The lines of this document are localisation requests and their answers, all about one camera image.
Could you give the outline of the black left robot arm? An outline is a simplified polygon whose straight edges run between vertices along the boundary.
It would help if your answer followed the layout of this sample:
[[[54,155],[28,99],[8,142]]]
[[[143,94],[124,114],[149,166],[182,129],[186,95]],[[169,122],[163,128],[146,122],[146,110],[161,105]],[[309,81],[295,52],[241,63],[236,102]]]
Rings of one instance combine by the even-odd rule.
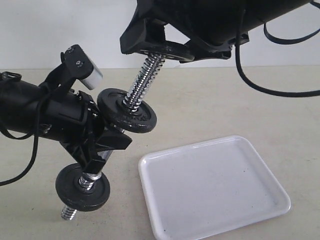
[[[7,130],[33,134],[37,104],[46,92],[43,86],[23,80],[2,80],[0,122]],[[88,174],[97,174],[105,166],[100,152],[124,150],[132,143],[128,135],[107,124],[93,98],[83,91],[47,98],[38,127],[39,137],[59,142]]]

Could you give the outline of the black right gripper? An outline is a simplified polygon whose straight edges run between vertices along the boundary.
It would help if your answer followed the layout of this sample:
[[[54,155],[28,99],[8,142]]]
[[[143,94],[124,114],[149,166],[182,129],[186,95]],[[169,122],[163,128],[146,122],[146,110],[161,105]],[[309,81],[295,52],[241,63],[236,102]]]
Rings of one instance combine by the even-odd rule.
[[[199,0],[138,0],[132,19],[121,35],[122,54],[150,52],[149,43],[166,41],[171,25],[189,40],[200,40]]]

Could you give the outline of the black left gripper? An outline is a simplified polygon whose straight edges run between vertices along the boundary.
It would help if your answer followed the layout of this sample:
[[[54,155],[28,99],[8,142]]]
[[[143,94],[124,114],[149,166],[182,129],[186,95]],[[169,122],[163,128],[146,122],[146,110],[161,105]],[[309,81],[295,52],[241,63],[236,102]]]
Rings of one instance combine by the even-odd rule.
[[[92,127],[97,143],[78,142]],[[39,136],[58,142],[80,165],[83,173],[98,174],[107,160],[99,153],[125,150],[132,139],[115,128],[104,127],[98,107],[91,95],[79,91],[68,93],[62,101],[49,100],[41,107]]]

